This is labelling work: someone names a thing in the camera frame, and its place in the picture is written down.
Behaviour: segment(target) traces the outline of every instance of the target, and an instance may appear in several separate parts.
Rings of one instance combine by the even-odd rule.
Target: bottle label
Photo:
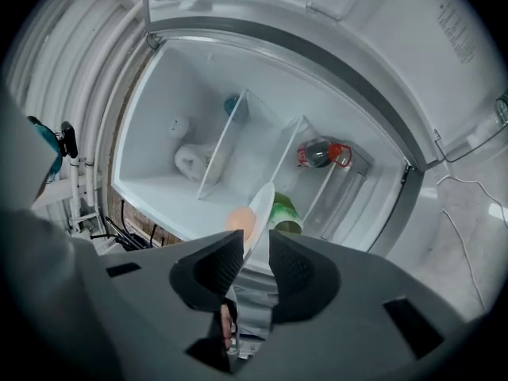
[[[305,147],[307,143],[303,143],[298,147],[297,151],[297,160],[298,160],[298,166],[299,167],[310,167],[307,157],[305,156]]]

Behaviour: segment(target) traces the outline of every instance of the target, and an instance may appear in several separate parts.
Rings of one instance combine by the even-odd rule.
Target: wooden floor
[[[114,130],[114,138],[113,143],[110,148],[110,167],[109,170],[112,171],[112,164],[114,160],[114,149],[116,147],[117,137],[118,137],[118,131],[120,129],[121,120],[124,117],[125,108],[127,107],[127,103],[129,102],[130,95],[133,92],[133,88],[136,86],[137,80],[141,76],[141,72],[144,70],[144,67],[148,63],[148,61],[151,58],[151,54],[147,56],[147,58],[144,60],[143,64],[140,66],[139,71],[137,72],[136,76],[134,77],[133,83],[131,87],[129,88],[127,94],[125,95],[125,100],[122,104],[122,108],[120,110],[120,114],[117,119],[117,125]],[[122,221],[121,221],[121,203],[122,203],[122,197],[111,187],[111,175],[108,176],[107,179],[108,182],[108,211],[109,211],[109,217],[113,222],[118,225],[119,227],[122,227]],[[130,205],[127,201],[125,201],[125,208],[124,208],[124,219],[131,221],[134,225],[139,227],[143,232],[147,233],[148,235],[152,234],[153,227],[155,223],[148,219],[146,216],[144,216],[139,210],[134,208],[132,205]],[[167,232],[166,230],[157,227],[155,234],[153,236],[154,241],[158,241],[163,245],[170,245],[170,244],[176,244],[181,242],[181,240],[172,235],[171,233]]]

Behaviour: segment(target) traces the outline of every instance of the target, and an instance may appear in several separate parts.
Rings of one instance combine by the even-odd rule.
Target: white floor
[[[501,152],[488,148],[483,154],[471,154],[448,164],[448,168],[449,171],[446,165],[439,166],[436,179],[451,173],[463,180],[479,180],[508,207],[508,148]],[[493,202],[476,184],[447,179],[438,191],[443,207],[465,240],[476,282],[489,309],[508,271],[508,228],[500,217],[489,214],[489,209],[495,208],[500,214],[500,208],[491,206]],[[483,312],[460,238],[445,214],[436,240],[413,275],[446,299],[466,320]]]

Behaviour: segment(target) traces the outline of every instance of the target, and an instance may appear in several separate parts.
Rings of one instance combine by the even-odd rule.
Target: plastic bottle
[[[327,167],[332,162],[339,167],[347,167],[351,162],[351,156],[350,147],[330,137],[317,137],[306,141],[297,151],[298,165],[311,168]]]

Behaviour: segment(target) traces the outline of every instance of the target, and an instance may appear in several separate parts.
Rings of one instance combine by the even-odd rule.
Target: egg
[[[247,240],[254,230],[256,215],[248,206],[239,207],[228,215],[225,229],[228,231],[244,230],[244,241]]]

